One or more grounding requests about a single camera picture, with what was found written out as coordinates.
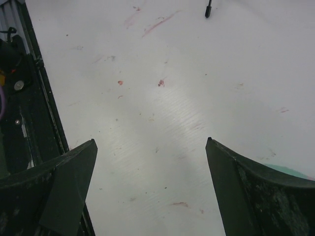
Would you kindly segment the teal microphone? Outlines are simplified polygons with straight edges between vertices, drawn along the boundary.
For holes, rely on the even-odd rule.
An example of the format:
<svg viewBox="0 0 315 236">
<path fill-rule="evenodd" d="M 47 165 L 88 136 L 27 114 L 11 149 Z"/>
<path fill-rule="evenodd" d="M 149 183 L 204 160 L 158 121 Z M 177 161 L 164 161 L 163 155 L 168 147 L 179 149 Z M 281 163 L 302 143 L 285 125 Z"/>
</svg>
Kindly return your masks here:
<svg viewBox="0 0 315 236">
<path fill-rule="evenodd" d="M 295 176 L 295 177 L 299 177 L 299 178 L 304 178 L 304 179 L 308 179 L 308 180 L 312 180 L 314 181 L 315 178 L 314 177 L 309 177 L 301 172 L 298 172 L 294 169 L 290 169 L 288 167 L 284 167 L 284 166 L 279 166 L 279 165 L 273 165 L 273 164 L 267 164 L 265 163 L 264 164 L 265 166 L 269 167 L 269 168 L 272 168 L 276 171 L 279 171 L 279 172 L 282 172 L 282 173 L 285 173 L 285 174 L 288 174 L 288 175 L 291 175 L 291 176 Z"/>
</svg>

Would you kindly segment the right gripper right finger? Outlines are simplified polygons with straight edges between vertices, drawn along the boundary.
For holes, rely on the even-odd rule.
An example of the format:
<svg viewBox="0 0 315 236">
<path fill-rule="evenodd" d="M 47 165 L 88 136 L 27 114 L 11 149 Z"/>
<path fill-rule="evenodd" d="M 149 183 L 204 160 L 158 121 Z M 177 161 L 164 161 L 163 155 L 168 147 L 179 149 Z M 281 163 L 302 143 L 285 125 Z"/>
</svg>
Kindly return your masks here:
<svg viewBox="0 0 315 236">
<path fill-rule="evenodd" d="M 315 182 L 237 154 L 208 138 L 208 165 L 227 236 L 313 236 Z"/>
</svg>

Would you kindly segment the black tripod shock-mount stand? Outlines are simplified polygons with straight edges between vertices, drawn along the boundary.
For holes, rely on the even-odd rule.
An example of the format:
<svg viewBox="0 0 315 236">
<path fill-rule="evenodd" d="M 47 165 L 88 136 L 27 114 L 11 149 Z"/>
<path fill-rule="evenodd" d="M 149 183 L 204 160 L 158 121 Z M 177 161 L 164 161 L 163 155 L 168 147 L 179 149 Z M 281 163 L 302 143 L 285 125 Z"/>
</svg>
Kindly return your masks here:
<svg viewBox="0 0 315 236">
<path fill-rule="evenodd" d="M 208 5 L 206 6 L 205 17 L 209 18 L 212 10 L 212 0 L 209 0 Z"/>
</svg>

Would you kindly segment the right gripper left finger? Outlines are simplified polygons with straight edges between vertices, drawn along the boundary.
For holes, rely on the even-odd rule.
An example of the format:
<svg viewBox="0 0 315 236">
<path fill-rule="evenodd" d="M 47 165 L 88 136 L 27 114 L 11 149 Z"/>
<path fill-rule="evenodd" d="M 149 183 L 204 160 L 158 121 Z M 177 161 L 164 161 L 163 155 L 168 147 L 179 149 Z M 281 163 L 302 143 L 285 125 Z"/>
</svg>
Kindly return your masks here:
<svg viewBox="0 0 315 236">
<path fill-rule="evenodd" d="M 93 236 L 86 206 L 97 145 L 75 149 L 0 180 L 2 236 Z"/>
</svg>

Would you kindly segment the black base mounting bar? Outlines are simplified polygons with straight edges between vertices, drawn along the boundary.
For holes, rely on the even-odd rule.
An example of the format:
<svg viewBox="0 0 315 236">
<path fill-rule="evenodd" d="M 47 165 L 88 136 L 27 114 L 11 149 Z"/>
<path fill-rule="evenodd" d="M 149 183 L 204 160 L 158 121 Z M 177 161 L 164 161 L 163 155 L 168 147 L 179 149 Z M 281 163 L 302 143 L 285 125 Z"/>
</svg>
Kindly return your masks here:
<svg viewBox="0 0 315 236">
<path fill-rule="evenodd" d="M 0 3 L 0 179 L 70 149 L 25 1 Z"/>
</svg>

